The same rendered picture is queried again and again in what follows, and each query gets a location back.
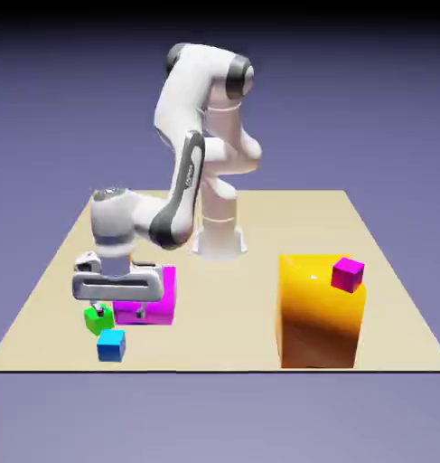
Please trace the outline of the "small green cube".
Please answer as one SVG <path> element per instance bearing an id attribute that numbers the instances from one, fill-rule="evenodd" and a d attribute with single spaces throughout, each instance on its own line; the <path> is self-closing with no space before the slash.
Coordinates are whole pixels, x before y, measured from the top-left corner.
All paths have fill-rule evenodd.
<path id="1" fill-rule="evenodd" d="M 105 307 L 104 315 L 98 317 L 92 306 L 84 310 L 84 319 L 87 329 L 96 336 L 99 336 L 103 329 L 112 329 L 115 326 L 114 314 L 112 309 L 106 304 L 100 304 Z"/>

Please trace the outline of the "small magenta cube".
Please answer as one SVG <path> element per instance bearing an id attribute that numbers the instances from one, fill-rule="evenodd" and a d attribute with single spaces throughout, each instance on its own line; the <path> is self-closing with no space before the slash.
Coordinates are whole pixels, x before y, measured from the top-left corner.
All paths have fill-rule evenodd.
<path id="1" fill-rule="evenodd" d="M 348 293 L 354 293 L 363 280 L 365 264 L 348 257 L 341 257 L 332 266 L 331 285 Z"/>

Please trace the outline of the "large magenta box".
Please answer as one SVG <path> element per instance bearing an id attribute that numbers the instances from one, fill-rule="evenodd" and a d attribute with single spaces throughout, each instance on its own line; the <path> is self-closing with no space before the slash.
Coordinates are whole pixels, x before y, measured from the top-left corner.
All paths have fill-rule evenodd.
<path id="1" fill-rule="evenodd" d="M 139 301 L 113 301 L 117 325 L 170 325 L 176 304 L 176 267 L 163 266 L 164 295 L 159 301 L 145 303 L 145 317 L 136 317 Z"/>

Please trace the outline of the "small blue cube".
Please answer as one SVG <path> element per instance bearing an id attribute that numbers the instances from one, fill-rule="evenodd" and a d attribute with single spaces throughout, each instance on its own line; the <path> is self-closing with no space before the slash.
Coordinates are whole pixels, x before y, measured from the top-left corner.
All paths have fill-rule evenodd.
<path id="1" fill-rule="evenodd" d="M 100 362 L 116 362 L 123 360 L 126 351 L 126 332 L 120 329 L 103 329 L 97 341 L 98 359 Z"/>

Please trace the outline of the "large orange box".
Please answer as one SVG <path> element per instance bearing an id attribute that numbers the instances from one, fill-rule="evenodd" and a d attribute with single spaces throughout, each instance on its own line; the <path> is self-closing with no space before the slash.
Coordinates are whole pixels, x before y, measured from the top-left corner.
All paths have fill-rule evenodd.
<path id="1" fill-rule="evenodd" d="M 347 256 L 279 256 L 276 343 L 283 368 L 354 366 L 367 290 L 363 280 L 352 294 L 331 285 L 341 257 Z"/>

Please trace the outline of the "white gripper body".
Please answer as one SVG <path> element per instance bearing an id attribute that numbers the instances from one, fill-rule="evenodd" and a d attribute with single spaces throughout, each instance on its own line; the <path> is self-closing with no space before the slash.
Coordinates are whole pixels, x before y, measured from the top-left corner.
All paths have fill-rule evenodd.
<path id="1" fill-rule="evenodd" d="M 71 285 L 78 300 L 156 302 L 164 295 L 163 267 L 132 263 L 128 273 L 121 276 L 76 271 Z"/>

